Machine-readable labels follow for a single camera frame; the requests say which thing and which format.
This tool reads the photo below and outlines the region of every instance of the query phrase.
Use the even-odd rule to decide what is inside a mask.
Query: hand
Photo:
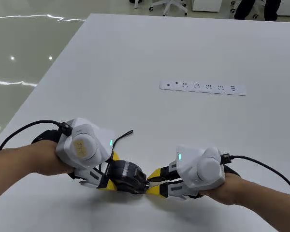
[[[235,174],[225,173],[225,175],[226,181],[221,186],[216,189],[200,191],[200,194],[209,196],[222,204],[237,204],[238,195],[241,192],[245,180]]]
[[[22,147],[27,159],[31,172],[42,175],[57,175],[62,173],[72,173],[73,167],[62,162],[56,155],[57,143],[50,140],[41,140],[34,144]]]

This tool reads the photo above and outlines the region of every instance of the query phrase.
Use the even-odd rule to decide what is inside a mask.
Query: forearm
[[[290,195],[243,180],[238,205],[256,212],[280,232],[290,232]]]
[[[0,195],[33,171],[27,147],[0,151]]]

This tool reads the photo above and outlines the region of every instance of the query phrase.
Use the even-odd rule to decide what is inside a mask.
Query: power outlet
[[[160,89],[202,92],[202,93],[218,93],[229,95],[246,95],[244,85],[222,85],[222,84],[202,84],[200,82],[189,81],[160,81]]]

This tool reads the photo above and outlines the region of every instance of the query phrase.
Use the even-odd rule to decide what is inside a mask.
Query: black cable
[[[112,154],[111,154],[111,157],[110,157],[110,159],[108,159],[106,162],[108,162],[109,160],[112,160],[112,159],[113,159],[113,155],[114,155],[114,147],[115,147],[116,143],[117,143],[120,139],[122,139],[122,138],[124,138],[124,137],[126,137],[126,136],[128,136],[128,135],[130,135],[130,134],[132,134],[132,133],[133,133],[133,130],[130,130],[130,131],[128,131],[127,133],[124,133],[123,135],[121,135],[121,136],[119,136],[117,139],[115,139],[115,141],[114,141],[114,143],[113,143],[113,146],[112,146]],[[102,168],[102,164],[99,164],[99,171],[101,171],[101,168]]]
[[[123,135],[119,136],[119,137],[115,140],[115,142],[113,143],[112,151],[114,150],[114,147],[115,147],[116,143],[117,143],[120,139],[122,139],[122,138],[124,138],[124,137],[126,137],[126,136],[128,136],[128,135],[130,135],[130,134],[132,134],[132,133],[133,133],[133,130],[130,130],[130,131],[128,131],[127,133],[124,133]]]
[[[279,171],[276,171],[274,168],[271,168],[270,166],[258,161],[258,160],[255,160],[253,158],[250,158],[250,157],[247,157],[247,156],[230,156],[230,159],[244,159],[244,160],[249,160],[249,161],[252,161],[254,163],[257,163],[261,166],[263,166],[264,168],[267,168],[269,170],[271,170],[273,173],[279,175],[281,178],[284,179],[284,181],[286,181],[288,183],[288,185],[290,186],[290,181],[283,175],[281,174]]]
[[[39,120],[39,121],[35,121],[35,122],[31,122],[23,127],[21,127],[20,129],[18,129],[17,131],[15,131],[14,133],[12,133],[9,137],[7,137],[3,143],[0,145],[0,151],[3,149],[3,147],[6,145],[6,143],[12,139],[15,135],[17,135],[18,133],[22,132],[23,130],[29,128],[29,127],[32,127],[34,125],[37,125],[37,124],[41,124],[41,123],[52,123],[52,124],[55,124],[56,126],[58,126],[60,129],[67,129],[69,126],[67,126],[66,123],[60,123],[60,122],[56,122],[56,121],[53,121],[53,120]]]

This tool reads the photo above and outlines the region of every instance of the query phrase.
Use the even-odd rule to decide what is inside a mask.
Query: black pants
[[[234,15],[235,19],[244,20],[247,15],[249,15],[253,5],[256,0],[242,0],[238,5],[236,13]],[[276,21],[277,20],[277,10],[279,9],[281,0],[267,0],[264,8],[264,18],[265,21]]]

